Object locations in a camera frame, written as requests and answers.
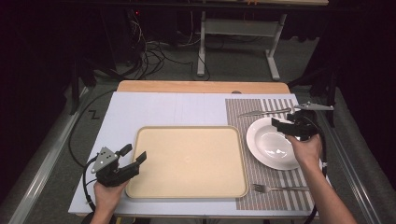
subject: gray floor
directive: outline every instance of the gray floor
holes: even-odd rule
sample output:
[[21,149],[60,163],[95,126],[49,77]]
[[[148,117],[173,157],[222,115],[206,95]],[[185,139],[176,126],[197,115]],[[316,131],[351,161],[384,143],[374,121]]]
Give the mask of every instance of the gray floor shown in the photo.
[[[211,81],[272,81],[269,68],[263,57],[262,46],[267,41],[250,42],[248,39],[234,37],[233,40],[226,39],[224,45],[217,37],[208,40],[208,49],[206,51],[206,68]],[[289,82],[299,77],[306,67],[307,62],[312,54],[317,40],[298,42],[296,39],[281,40],[275,55],[276,64],[282,82]],[[174,63],[169,60],[164,61],[163,68],[146,79],[158,80],[194,80],[196,71],[197,47],[168,47],[161,45],[164,55],[180,63]],[[98,85],[90,88],[82,96],[85,102],[94,102],[90,105],[90,110],[96,111],[96,117],[92,119],[92,113],[84,112],[77,122],[76,129],[71,135],[71,148],[78,160],[84,163],[91,151],[95,137],[100,129],[111,93],[97,98],[108,91],[114,90],[118,82],[107,80],[107,78],[97,78]],[[299,87],[293,89],[302,103],[310,100],[320,101],[321,99],[312,99],[307,93],[308,87]],[[358,203],[357,192],[359,188],[352,190],[355,180],[348,179],[346,172],[351,172],[343,168],[343,159],[350,159],[356,176],[359,181],[369,192],[370,202],[382,223],[395,223],[396,217],[393,209],[396,207],[396,194],[390,186],[385,175],[380,170],[369,148],[365,145],[359,129],[353,118],[350,116],[347,105],[344,102],[342,93],[337,92],[337,107],[335,110],[335,129],[329,129],[327,134],[332,136],[336,132],[337,139],[329,137],[329,177],[336,187],[340,197],[353,212],[359,223],[377,223],[370,221],[366,213],[362,212],[365,204]],[[68,123],[76,120],[78,116],[70,116],[71,101],[67,102],[62,115],[53,125],[47,138],[35,156],[27,164],[25,172],[21,175],[18,183],[15,185],[7,199],[0,207],[0,223],[8,223],[15,215],[15,211],[20,205],[21,199],[29,189],[36,175],[40,171],[40,166],[48,155],[53,155],[54,151],[59,153],[58,160],[53,167],[45,167],[49,178],[44,181],[45,186],[40,189],[34,201],[34,207],[29,210],[25,223],[80,223],[82,218],[67,213],[68,207],[73,198],[74,191],[81,177],[81,168],[72,160],[67,142],[60,142],[62,136],[70,136],[70,129],[67,129]],[[346,152],[340,155],[337,148],[337,142],[341,142]],[[125,218],[122,223],[131,223],[132,220]],[[271,221],[271,223],[290,223],[289,220]]]

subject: knife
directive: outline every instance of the knife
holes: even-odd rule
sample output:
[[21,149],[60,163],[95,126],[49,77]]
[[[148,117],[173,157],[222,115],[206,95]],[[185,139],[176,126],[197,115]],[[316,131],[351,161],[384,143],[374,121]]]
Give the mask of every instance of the knife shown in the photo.
[[287,113],[290,111],[291,111],[290,107],[287,107],[285,109],[280,109],[280,110],[273,110],[273,111],[254,110],[254,111],[247,112],[245,114],[240,114],[240,115],[238,115],[238,118],[247,117],[247,116],[259,116],[259,115],[266,115],[266,114]]

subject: tray rim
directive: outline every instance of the tray rim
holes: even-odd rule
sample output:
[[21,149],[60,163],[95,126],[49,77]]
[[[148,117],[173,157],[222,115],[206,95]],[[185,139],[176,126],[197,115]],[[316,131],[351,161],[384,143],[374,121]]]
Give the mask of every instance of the tray rim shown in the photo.
[[245,189],[240,195],[234,195],[234,196],[153,196],[153,197],[136,197],[136,196],[131,196],[129,193],[129,183],[125,189],[126,194],[128,195],[129,198],[131,199],[187,199],[187,198],[194,198],[194,199],[231,199],[231,198],[242,198],[245,195],[248,194],[248,173],[247,173],[247,167],[245,163],[245,153],[243,151],[242,147],[242,135],[239,132],[239,130],[234,127],[233,125],[147,125],[139,128],[139,130],[136,133],[136,136],[134,138],[134,152],[132,155],[132,161],[135,160],[135,158],[138,156],[136,155],[136,144],[137,144],[137,139],[139,137],[139,134],[147,129],[190,129],[190,130],[196,130],[196,129],[224,129],[224,130],[232,130],[235,132],[237,140],[238,140],[238,148],[239,148],[239,154],[241,158],[241,163],[242,163],[242,172],[243,172],[243,177],[244,177],[244,184],[245,184]]

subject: human arm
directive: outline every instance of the human arm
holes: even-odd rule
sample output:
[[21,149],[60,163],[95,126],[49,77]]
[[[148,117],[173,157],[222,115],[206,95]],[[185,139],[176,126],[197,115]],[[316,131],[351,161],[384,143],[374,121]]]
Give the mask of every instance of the human arm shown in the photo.
[[357,223],[347,207],[326,180],[319,167],[322,145],[318,134],[300,142],[287,135],[294,150],[294,156],[303,171],[311,195],[317,206],[321,223]]
[[99,182],[94,184],[96,209],[91,224],[108,224],[110,222],[127,184],[128,181],[116,187],[105,187]]

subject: fork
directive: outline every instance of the fork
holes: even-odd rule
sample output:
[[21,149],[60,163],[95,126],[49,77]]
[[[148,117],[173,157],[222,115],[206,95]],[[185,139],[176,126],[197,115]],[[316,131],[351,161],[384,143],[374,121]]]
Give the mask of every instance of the fork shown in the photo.
[[260,192],[260,193],[268,193],[271,190],[302,190],[302,191],[308,191],[309,187],[288,187],[288,188],[270,188],[265,185],[259,185],[259,184],[252,184],[253,189]]

